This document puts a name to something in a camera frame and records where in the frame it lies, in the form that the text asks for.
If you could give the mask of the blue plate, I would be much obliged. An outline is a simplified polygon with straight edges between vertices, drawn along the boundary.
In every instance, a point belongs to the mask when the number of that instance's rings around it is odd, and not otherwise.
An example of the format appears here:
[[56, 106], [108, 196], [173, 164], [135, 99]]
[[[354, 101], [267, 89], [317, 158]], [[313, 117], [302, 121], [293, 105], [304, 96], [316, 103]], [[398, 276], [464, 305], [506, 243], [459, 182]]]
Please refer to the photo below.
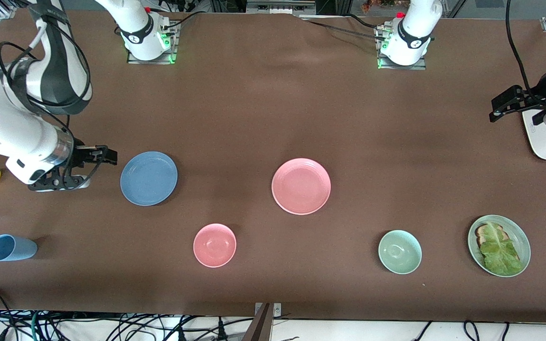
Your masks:
[[132, 158], [122, 170], [123, 196], [138, 206], [154, 206], [167, 199], [178, 182], [178, 169], [168, 155], [147, 151]]

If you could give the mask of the pink plate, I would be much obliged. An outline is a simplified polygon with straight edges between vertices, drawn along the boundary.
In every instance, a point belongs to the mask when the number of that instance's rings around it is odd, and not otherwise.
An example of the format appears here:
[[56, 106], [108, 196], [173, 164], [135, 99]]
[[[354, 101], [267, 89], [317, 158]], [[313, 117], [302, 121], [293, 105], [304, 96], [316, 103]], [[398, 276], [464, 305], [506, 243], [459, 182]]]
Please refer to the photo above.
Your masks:
[[271, 192], [284, 211], [293, 215], [309, 215], [327, 203], [331, 195], [331, 178], [317, 161], [294, 158], [275, 171]]

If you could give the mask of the blue cup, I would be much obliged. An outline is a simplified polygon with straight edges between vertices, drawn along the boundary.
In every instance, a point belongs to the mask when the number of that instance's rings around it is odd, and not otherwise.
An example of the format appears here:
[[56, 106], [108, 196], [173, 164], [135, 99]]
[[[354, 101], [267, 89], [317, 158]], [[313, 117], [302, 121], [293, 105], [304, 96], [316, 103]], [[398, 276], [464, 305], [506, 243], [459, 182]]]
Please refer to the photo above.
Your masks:
[[37, 253], [37, 244], [28, 238], [0, 235], [0, 262], [30, 259]]

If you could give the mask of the toast slice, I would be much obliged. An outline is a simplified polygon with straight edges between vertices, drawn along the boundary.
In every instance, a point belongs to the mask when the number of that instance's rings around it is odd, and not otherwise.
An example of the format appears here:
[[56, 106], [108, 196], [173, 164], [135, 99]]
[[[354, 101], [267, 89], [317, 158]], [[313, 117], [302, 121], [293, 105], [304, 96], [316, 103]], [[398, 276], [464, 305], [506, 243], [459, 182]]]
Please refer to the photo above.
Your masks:
[[485, 223], [477, 227], [475, 231], [477, 246], [482, 247], [485, 242], [500, 243], [509, 241], [510, 237], [507, 235], [503, 226], [498, 223]]

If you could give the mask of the green plate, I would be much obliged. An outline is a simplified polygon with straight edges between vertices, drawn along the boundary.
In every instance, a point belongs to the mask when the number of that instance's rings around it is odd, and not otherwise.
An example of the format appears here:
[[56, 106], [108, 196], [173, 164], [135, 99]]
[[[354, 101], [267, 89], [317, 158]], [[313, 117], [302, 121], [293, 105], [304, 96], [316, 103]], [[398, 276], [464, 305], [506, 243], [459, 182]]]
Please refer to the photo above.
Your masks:
[[[524, 269], [520, 273], [516, 274], [515, 276], [522, 274], [522, 272], [524, 272], [524, 270], [528, 268], [529, 261], [531, 259], [531, 247], [529, 245], [529, 240], [526, 234], [524, 233], [524, 231], [522, 231], [522, 229], [515, 222], [513, 222], [513, 220], [510, 220], [509, 218], [506, 218], [505, 216], [484, 215], [477, 218], [472, 223], [472, 226], [468, 230], [466, 239], [467, 239], [468, 250], [470, 254], [472, 255], [472, 258], [474, 259], [474, 261], [484, 271], [486, 271], [489, 274], [492, 274], [489, 270], [484, 268], [483, 256], [480, 253], [479, 246], [476, 241], [476, 235], [475, 235], [475, 231], [477, 227], [485, 223], [498, 223], [501, 226], [503, 226], [507, 235], [509, 235], [509, 237], [513, 241], [514, 248], [517, 250], [518, 256], [520, 257], [522, 264], [524, 266]], [[507, 276], [507, 277], [497, 276], [497, 277], [509, 278], [509, 277], [515, 277], [515, 276]]]

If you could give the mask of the pink bowl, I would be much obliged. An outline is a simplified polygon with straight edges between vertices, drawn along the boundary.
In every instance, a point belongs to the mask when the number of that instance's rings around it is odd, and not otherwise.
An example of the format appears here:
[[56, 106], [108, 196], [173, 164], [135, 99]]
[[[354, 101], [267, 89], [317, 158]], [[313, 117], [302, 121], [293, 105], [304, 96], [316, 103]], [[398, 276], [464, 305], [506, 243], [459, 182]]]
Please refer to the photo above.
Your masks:
[[234, 232], [220, 223], [202, 227], [193, 241], [195, 258], [208, 268], [225, 266], [234, 257], [236, 249], [237, 239]]

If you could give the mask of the green lettuce leaf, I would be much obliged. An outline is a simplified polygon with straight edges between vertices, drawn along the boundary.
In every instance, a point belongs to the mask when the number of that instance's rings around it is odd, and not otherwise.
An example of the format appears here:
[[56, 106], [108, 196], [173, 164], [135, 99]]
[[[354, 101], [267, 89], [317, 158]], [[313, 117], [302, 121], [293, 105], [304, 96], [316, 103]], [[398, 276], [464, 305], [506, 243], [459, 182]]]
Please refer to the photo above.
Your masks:
[[492, 274], [515, 276], [524, 269], [511, 238], [500, 243], [485, 242], [479, 250], [483, 256], [484, 268]]

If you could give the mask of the brown table cloth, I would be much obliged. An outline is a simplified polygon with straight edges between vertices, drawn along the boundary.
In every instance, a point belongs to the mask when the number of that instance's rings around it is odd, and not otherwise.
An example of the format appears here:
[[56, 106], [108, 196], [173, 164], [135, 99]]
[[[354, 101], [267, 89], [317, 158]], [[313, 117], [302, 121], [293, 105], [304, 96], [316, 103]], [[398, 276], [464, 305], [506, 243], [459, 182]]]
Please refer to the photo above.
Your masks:
[[[4, 174], [0, 235], [37, 244], [0, 262], [11, 308], [248, 316], [271, 302], [291, 319], [546, 322], [546, 162], [520, 116], [488, 120], [491, 99], [521, 82], [500, 19], [439, 21], [427, 68], [399, 71], [378, 69], [370, 39], [291, 15], [196, 15], [174, 65], [128, 64], [108, 13], [69, 17], [94, 88], [70, 127], [119, 162], [72, 192], [34, 193]], [[138, 206], [120, 176], [147, 151], [179, 177], [165, 201]], [[309, 215], [271, 192], [294, 158], [331, 178]], [[522, 274], [493, 276], [472, 258], [467, 233], [484, 215], [528, 237]], [[193, 253], [212, 223], [237, 239], [219, 268]], [[379, 259], [392, 230], [422, 246], [411, 274]]]

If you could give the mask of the green bowl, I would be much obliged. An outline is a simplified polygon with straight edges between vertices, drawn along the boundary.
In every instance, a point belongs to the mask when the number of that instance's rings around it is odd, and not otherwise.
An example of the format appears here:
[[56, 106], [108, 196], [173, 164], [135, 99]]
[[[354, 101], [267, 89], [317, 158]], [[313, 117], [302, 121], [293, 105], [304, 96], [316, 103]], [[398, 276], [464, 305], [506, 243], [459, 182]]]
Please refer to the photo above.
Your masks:
[[414, 272], [422, 263], [419, 241], [407, 231], [388, 231], [379, 242], [378, 256], [383, 266], [398, 275]]

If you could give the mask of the grey metal fixture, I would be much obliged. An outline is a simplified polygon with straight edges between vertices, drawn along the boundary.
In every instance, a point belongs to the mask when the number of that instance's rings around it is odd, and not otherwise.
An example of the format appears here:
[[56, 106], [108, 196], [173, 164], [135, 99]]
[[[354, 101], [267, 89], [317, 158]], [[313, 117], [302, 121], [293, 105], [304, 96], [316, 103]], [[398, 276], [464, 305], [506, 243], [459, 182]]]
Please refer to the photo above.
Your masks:
[[315, 0], [246, 0], [247, 14], [316, 15]]

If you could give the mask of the dark metal bar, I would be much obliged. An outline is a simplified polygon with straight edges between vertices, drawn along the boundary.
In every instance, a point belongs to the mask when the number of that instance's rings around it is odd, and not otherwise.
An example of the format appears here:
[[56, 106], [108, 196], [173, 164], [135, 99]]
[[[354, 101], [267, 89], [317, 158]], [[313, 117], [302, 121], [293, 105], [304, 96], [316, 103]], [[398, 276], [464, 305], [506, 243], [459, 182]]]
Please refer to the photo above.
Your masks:
[[260, 304], [241, 341], [270, 341], [274, 313], [274, 304]]

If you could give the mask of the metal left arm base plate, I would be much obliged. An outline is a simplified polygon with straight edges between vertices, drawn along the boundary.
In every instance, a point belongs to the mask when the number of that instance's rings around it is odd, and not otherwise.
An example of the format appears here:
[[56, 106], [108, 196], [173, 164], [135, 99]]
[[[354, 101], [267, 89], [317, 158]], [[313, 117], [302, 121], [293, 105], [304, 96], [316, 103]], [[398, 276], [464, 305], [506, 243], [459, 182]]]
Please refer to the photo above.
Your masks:
[[376, 43], [379, 69], [424, 71], [426, 69], [424, 55], [427, 53], [430, 39], [424, 43], [416, 41], [418, 47], [412, 48], [400, 36], [394, 34], [394, 28], [386, 25], [374, 29], [375, 37], [379, 37]]

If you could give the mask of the small metal edge bracket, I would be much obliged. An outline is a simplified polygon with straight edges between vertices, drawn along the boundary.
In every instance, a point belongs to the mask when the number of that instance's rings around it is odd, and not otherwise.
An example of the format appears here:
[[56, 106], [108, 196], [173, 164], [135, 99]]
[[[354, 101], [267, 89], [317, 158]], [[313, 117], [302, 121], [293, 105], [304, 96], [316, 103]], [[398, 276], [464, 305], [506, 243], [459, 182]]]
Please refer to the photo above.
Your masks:
[[[258, 311], [260, 310], [261, 306], [263, 305], [264, 303], [256, 303], [255, 304], [255, 316], [258, 314]], [[270, 304], [271, 307], [273, 308], [273, 318], [277, 319], [279, 317], [281, 317], [282, 315], [282, 304], [280, 303], [274, 303], [274, 304]]]

